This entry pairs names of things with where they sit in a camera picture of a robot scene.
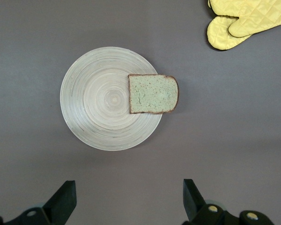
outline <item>concentric ring pattern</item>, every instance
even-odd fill
[[[157,74],[139,54],[103,47],[81,56],[67,71],[60,105],[71,131],[101,150],[124,150],[146,140],[162,115],[129,114],[128,74]]]

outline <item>plate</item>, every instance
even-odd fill
[[[103,47],[81,56],[67,71],[60,106],[70,130],[87,145],[125,150],[146,140],[162,115],[129,114],[128,74],[157,74],[139,54]]]

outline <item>gray surface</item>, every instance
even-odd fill
[[[0,215],[6,221],[76,180],[68,225],[179,225],[183,178],[234,215],[281,225],[281,26],[220,52],[200,0],[0,0]],[[59,90],[71,64],[128,48],[180,84],[176,110],[129,150],[79,141]]]

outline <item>slice of bread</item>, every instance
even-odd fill
[[[179,87],[173,76],[129,74],[130,114],[172,112],[178,103]]]

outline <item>quilted fabric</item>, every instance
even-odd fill
[[[245,37],[281,25],[281,0],[209,0],[217,15],[238,17],[228,31]]]
[[[236,17],[217,16],[207,28],[207,38],[211,46],[220,50],[228,50],[250,37],[234,37],[228,32],[228,27],[237,20]]]

